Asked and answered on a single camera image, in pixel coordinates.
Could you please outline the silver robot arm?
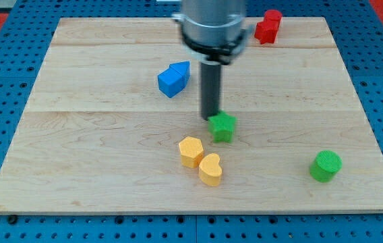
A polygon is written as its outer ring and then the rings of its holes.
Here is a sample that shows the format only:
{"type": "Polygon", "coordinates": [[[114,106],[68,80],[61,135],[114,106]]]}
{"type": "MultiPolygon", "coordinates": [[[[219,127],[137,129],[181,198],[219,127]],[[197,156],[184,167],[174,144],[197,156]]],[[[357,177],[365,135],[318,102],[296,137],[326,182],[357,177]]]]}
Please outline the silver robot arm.
{"type": "Polygon", "coordinates": [[[222,69],[246,48],[254,27],[245,23],[244,0],[182,0],[172,14],[187,52],[200,64],[200,115],[220,111],[222,69]]]}

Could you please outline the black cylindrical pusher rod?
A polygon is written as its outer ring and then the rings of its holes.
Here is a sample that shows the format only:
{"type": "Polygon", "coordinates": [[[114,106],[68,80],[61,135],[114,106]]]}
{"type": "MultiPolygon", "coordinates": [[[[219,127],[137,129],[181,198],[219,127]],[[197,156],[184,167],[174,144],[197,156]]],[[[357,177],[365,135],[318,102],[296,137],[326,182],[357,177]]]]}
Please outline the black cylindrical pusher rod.
{"type": "Polygon", "coordinates": [[[207,120],[218,114],[220,106],[221,65],[200,64],[200,110],[207,120]]]}

